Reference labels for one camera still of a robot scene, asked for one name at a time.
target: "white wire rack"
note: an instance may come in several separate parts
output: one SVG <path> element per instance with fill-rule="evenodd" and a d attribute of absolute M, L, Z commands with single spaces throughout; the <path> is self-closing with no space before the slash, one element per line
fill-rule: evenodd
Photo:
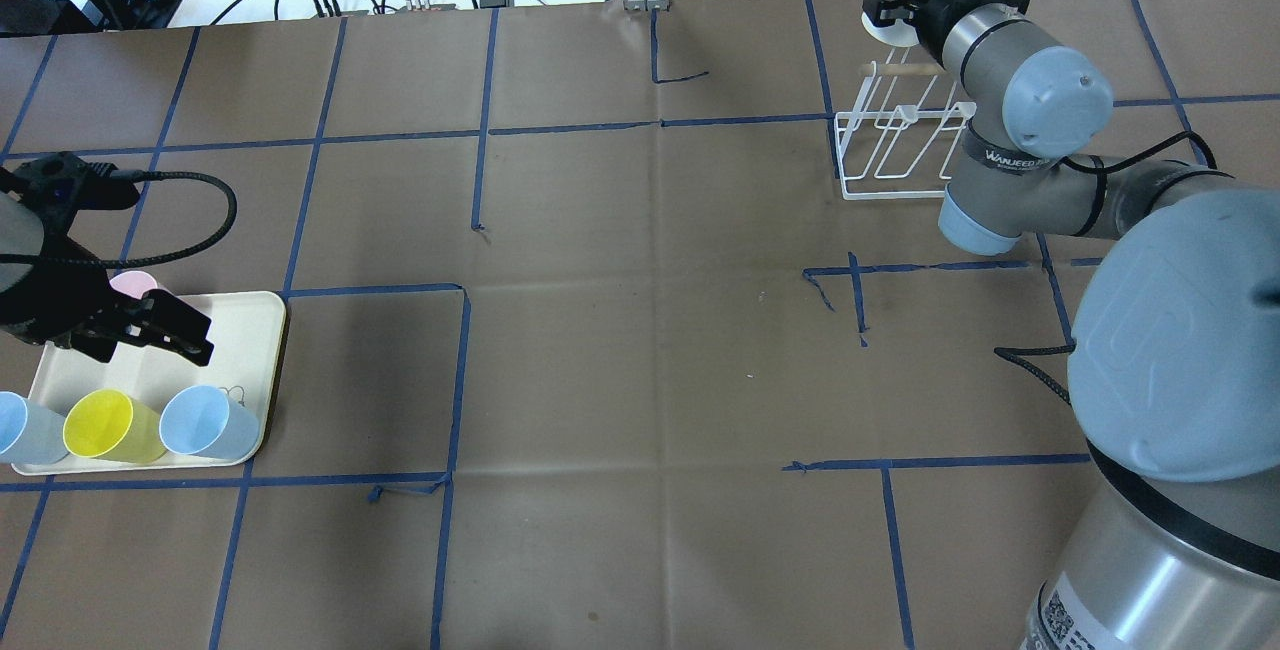
<path fill-rule="evenodd" d="M 938 77 L 945 75 L 946 70 L 932 61 L 910 63 L 908 61 L 909 52 L 910 49 L 891 49 L 883 63 L 870 61 L 861 67 L 863 84 L 858 91 L 858 99 L 854 100 L 854 107 L 850 113 L 836 113 L 836 118 L 832 120 L 836 133 L 836 162 L 840 166 L 840 191 L 846 200 L 941 198 L 941 186 L 951 179 L 951 175 L 947 174 L 947 165 L 951 162 L 951 155 L 955 154 L 956 143 L 960 141 L 960 131 L 968 125 L 977 106 L 966 100 L 956 100 L 955 82 L 938 81 Z M 920 91 L 919 97 L 915 97 L 914 88 L 922 82 L 924 90 Z M 946 88 L 945 99 L 942 99 L 943 88 Z M 895 91 L 899 91 L 899 95 L 911 91 L 914 102 L 895 104 Z M 869 131 L 861 132 L 859 145 L 863 148 L 874 145 L 868 154 L 864 168 L 855 175 L 846 166 L 845 159 L 854 136 L 863 129 L 865 122 L 870 122 L 872 125 Z M 899 147 L 899 141 L 902 139 L 904 132 L 920 122 L 936 122 L 937 125 L 933 125 L 932 134 L 924 141 L 924 145 L 920 145 L 915 157 L 906 162 L 904 170 L 901 162 L 890 162 L 890 159 L 895 150 L 902 150 Z M 927 131 L 928 125 L 922 125 L 922 129 Z M 938 182 L 928 182 L 922 178 L 919 180 L 924 182 L 910 184 L 913 189 L 901 189 L 902 186 L 908 186 L 906 182 L 892 182 L 892 184 L 887 182 L 908 179 L 925 161 L 927 154 L 929 161 L 924 164 L 936 162 L 937 152 L 932 154 L 931 150 L 940 143 L 940 139 L 942 143 L 948 141 L 950 145 L 946 145 L 946 157 L 942 159 L 942 162 L 937 162 Z M 906 145 L 914 145 L 914 141 L 902 145 L 905 148 Z M 904 157 L 904 155 L 905 152 L 900 152 L 899 157 Z M 929 188 L 914 189 L 914 186 L 929 186 Z"/>

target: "white cup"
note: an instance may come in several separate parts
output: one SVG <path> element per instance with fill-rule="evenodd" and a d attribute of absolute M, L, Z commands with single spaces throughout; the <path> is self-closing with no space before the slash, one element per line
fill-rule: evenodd
<path fill-rule="evenodd" d="M 261 430 L 251 409 L 212 385 L 178 392 L 160 413 L 160 441 L 179 456 L 237 461 L 257 445 Z"/>
<path fill-rule="evenodd" d="M 131 298 L 141 299 L 146 296 L 147 290 L 165 290 L 165 285 L 160 285 L 160 281 L 151 273 L 142 270 L 128 270 L 115 275 L 110 280 L 113 289 L 116 293 L 124 293 L 131 296 Z"/>
<path fill-rule="evenodd" d="M 67 457 L 65 418 L 14 392 L 0 392 L 0 462 L 47 466 Z"/>

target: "blue tape line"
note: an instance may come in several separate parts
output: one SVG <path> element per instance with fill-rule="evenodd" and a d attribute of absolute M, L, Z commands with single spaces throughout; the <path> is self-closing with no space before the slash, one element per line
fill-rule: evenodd
<path fill-rule="evenodd" d="M 251 488 L 314 488 L 317 485 L 394 485 L 394 482 L 438 482 L 443 472 L 388 472 L 388 473 L 303 473 L 303 476 L 256 476 L 248 480 Z"/>
<path fill-rule="evenodd" d="M 1171 106 L 1172 100 L 1170 99 L 1156 99 L 1156 100 L 1116 100 L 1111 102 L 1111 107 L 1165 107 Z"/>
<path fill-rule="evenodd" d="M 365 287 L 317 287 L 314 290 L 288 290 L 283 293 L 285 299 L 293 298 L 329 298 L 329 296 L 388 296 L 396 293 L 451 293 L 462 290 L 466 287 L 456 285 L 453 281 L 431 281 L 425 285 L 365 285 Z"/>
<path fill-rule="evenodd" d="M 458 439 L 462 432 L 462 399 L 467 377 L 467 349 L 471 345 L 471 298 L 462 298 L 462 328 L 458 334 L 458 363 L 453 376 L 453 425 L 449 427 L 448 477 L 458 468 Z M 440 623 L 444 621 L 444 577 L 449 562 L 449 532 L 453 525 L 453 482 L 444 486 L 440 511 L 440 539 L 435 550 L 435 598 L 431 603 L 431 650 L 440 650 Z"/>
<path fill-rule="evenodd" d="M 1088 453 L 1053 453 L 1046 456 L 972 456 L 955 458 L 882 458 L 859 461 L 792 462 L 782 472 L 919 470 L 919 468 L 991 468 L 1024 466 L 1070 466 L 1092 462 Z"/>
<path fill-rule="evenodd" d="M 902 541 L 897 534 L 897 509 L 893 507 L 893 481 L 888 468 L 881 470 L 881 489 L 884 493 L 884 523 L 888 528 L 888 550 L 893 559 L 893 585 L 897 587 L 897 613 L 902 622 L 902 645 L 915 650 L 915 631 L 911 628 L 911 605 L 906 595 L 906 569 L 902 566 Z"/>
<path fill-rule="evenodd" d="M 298 267 L 298 252 L 302 250 L 302 230 L 307 223 L 307 207 L 311 205 L 311 186 L 316 179 L 316 164 L 320 162 L 320 145 L 324 139 L 325 123 L 329 122 L 329 104 L 333 102 L 333 88 L 338 82 L 338 61 L 342 59 L 342 45 L 347 40 L 347 18 L 338 22 L 338 41 L 333 49 L 333 65 L 329 67 L 329 82 L 324 90 L 324 102 L 320 106 L 320 122 L 316 123 L 316 136 L 311 141 L 311 161 L 307 162 L 307 180 L 302 186 L 302 202 L 298 207 L 298 221 L 293 229 L 293 244 L 289 248 L 289 264 L 284 271 L 284 292 L 293 289 L 293 273 Z"/>
<path fill-rule="evenodd" d="M 36 90 L 40 88 L 40 81 L 44 81 L 45 70 L 49 67 L 49 59 L 54 56 L 54 45 L 58 44 L 58 35 L 52 35 L 49 38 L 49 44 L 45 45 L 45 55 L 40 58 L 40 65 L 36 67 L 36 77 L 32 77 L 31 88 L 27 90 L 27 97 L 22 99 L 22 107 L 18 107 L 18 116 L 13 118 L 13 127 L 9 129 L 9 138 L 4 141 L 4 148 L 0 148 L 0 155 L 4 157 L 10 157 L 9 150 L 13 150 L 14 141 L 18 141 L 18 129 L 22 127 L 22 122 L 27 118 L 27 111 L 31 109 L 32 100 L 36 100 Z"/>
<path fill-rule="evenodd" d="M 596 122 L 589 125 L 544 125 L 544 127 L 503 127 L 489 131 L 490 136 L 543 136 L 548 132 L 590 132 L 590 131 L 631 131 L 632 127 L 658 125 L 655 120 L 643 122 Z"/>
<path fill-rule="evenodd" d="M 1174 111 L 1178 113 L 1178 120 L 1183 123 L 1183 129 L 1192 129 L 1192 123 L 1187 118 L 1187 109 L 1183 106 L 1183 99 L 1178 95 L 1178 88 L 1174 84 L 1174 75 L 1170 75 L 1169 67 L 1165 65 L 1165 56 L 1160 52 L 1156 45 L 1156 36 L 1151 32 L 1151 26 L 1147 22 L 1147 14 L 1142 10 L 1140 0 L 1129 0 L 1133 4 L 1134 15 L 1138 17 L 1138 26 L 1142 29 L 1143 38 L 1147 40 L 1147 47 L 1151 49 L 1151 56 L 1156 60 L 1156 67 L 1160 68 L 1160 75 L 1165 79 L 1165 88 L 1169 90 L 1169 97 L 1172 100 Z M 1204 155 L 1201 148 L 1194 148 L 1196 159 L 1198 162 L 1204 164 Z"/>
<path fill-rule="evenodd" d="M 236 499 L 236 517 L 232 519 L 232 535 L 227 541 L 227 559 L 223 562 L 223 580 L 218 585 L 218 604 L 214 606 L 214 626 L 209 631 L 209 650 L 218 650 L 223 637 L 223 617 L 227 614 L 227 596 L 232 589 L 232 572 L 236 569 L 236 551 L 239 550 L 239 531 L 244 523 L 244 505 L 248 503 L 248 481 L 253 476 L 253 459 L 244 463 L 239 479 L 239 495 Z"/>
<path fill-rule="evenodd" d="M 475 136 L 480 136 L 480 131 L 383 132 L 383 134 L 379 136 L 340 136 L 340 138 L 325 138 L 321 139 L 321 143 L 383 143 L 383 141 L 388 139 L 475 138 Z"/>
<path fill-rule="evenodd" d="M 200 27 L 191 31 L 191 41 L 187 44 L 187 58 L 183 58 L 182 70 L 178 72 L 178 82 L 173 88 L 173 97 L 169 99 L 169 111 L 165 113 L 164 123 L 160 125 L 160 138 L 156 139 L 156 147 L 151 152 L 151 162 L 147 165 L 147 171 L 156 171 L 160 166 L 160 152 L 164 150 L 164 141 L 169 136 L 169 127 L 173 127 L 173 116 L 178 113 L 178 99 L 182 97 L 183 86 L 187 84 L 187 73 L 191 72 L 192 58 L 196 58 L 196 44 L 200 41 Z M 133 205 L 133 218 L 129 218 L 129 229 L 124 234 L 124 244 L 120 246 L 120 262 L 124 262 L 129 257 L 129 250 L 133 246 L 133 235 L 137 235 L 138 223 L 142 221 L 142 207 L 146 207 L 147 196 L 150 194 L 151 184 L 150 182 L 143 182 L 142 193 L 138 194 L 138 202 Z"/>
<path fill-rule="evenodd" d="M 1053 271 L 1053 258 L 1048 255 L 1048 243 L 1043 232 L 1037 232 L 1036 241 L 1041 246 L 1042 267 L 1048 275 L 1048 285 L 1053 290 L 1053 307 L 1057 308 L 1057 321 L 1062 325 L 1062 340 L 1071 344 L 1071 317 L 1066 312 L 1066 303 L 1062 299 L 1062 288 L 1057 284 L 1057 273 Z"/>
<path fill-rule="evenodd" d="M 831 81 L 827 75 L 827 58 L 822 52 L 822 31 L 818 29 L 818 13 L 814 12 L 813 0 L 804 0 L 805 12 L 809 13 L 809 35 L 813 36 L 813 52 L 818 58 L 818 81 L 822 82 L 822 107 L 828 116 L 835 116 L 831 102 Z M 827 132 L 827 150 L 831 154 L 831 171 L 833 177 L 840 177 L 840 159 L 836 157 L 836 133 Z"/>
<path fill-rule="evenodd" d="M 695 81 L 699 77 L 709 75 L 712 70 L 701 70 L 695 75 L 672 77 L 671 81 L 658 79 L 658 12 L 649 12 L 649 77 L 654 84 L 667 84 L 667 82 Z"/>
<path fill-rule="evenodd" d="M 1280 93 L 1262 93 L 1262 95 L 1212 95 L 1207 99 L 1181 99 L 1184 106 L 1192 106 L 1192 104 L 1211 104 L 1211 102 L 1275 102 L 1280 100 Z"/>
<path fill-rule="evenodd" d="M 800 114 L 762 114 L 762 116 L 695 116 L 687 120 L 663 120 L 663 127 L 695 127 L 695 125 L 755 125 L 759 122 L 813 122 L 831 120 L 824 113 Z"/>
<path fill-rule="evenodd" d="M 27 526 L 27 540 L 22 544 L 22 553 L 18 555 L 18 567 L 13 569 L 13 581 L 9 582 L 9 594 L 4 599 L 4 610 L 0 610 L 0 640 L 4 640 L 4 631 L 9 627 L 9 615 L 13 613 L 13 604 L 18 600 L 18 587 L 22 585 L 22 576 L 27 572 L 27 563 L 31 562 L 31 549 L 36 545 L 36 535 L 40 532 L 40 521 L 45 517 L 45 505 L 49 504 L 49 486 L 52 485 L 54 476 L 45 480 L 45 488 L 40 493 L 36 511 L 31 514 L 31 525 Z"/>
<path fill-rule="evenodd" d="M 863 278 L 858 264 L 858 255 L 849 253 L 849 276 L 854 281 L 854 308 L 858 311 L 858 340 L 867 345 L 867 313 L 863 308 Z"/>
<path fill-rule="evenodd" d="M 809 35 L 813 36 L 813 52 L 818 58 L 818 79 L 822 81 L 822 107 L 831 113 L 831 84 L 827 81 L 827 59 L 822 52 L 822 32 L 818 31 L 818 13 L 813 9 L 813 0 L 804 0 L 805 13 L 809 13 Z"/>
<path fill-rule="evenodd" d="M 827 305 L 827 310 L 831 312 L 836 312 L 836 308 L 833 308 L 831 305 L 831 299 L 827 299 L 827 290 L 822 289 L 822 285 L 819 284 L 818 278 L 815 276 L 817 273 L 806 270 L 803 271 L 801 275 L 804 275 L 805 280 L 809 280 L 809 285 L 817 287 L 818 296 L 822 298 L 822 303 Z"/>
<path fill-rule="evenodd" d="M 484 61 L 484 96 L 480 100 L 480 143 L 476 147 L 476 186 L 471 193 L 471 230 L 484 230 L 480 200 L 484 196 L 484 159 L 489 148 L 489 111 L 493 104 L 493 67 L 498 54 L 498 8 L 489 17 L 489 49 Z"/>

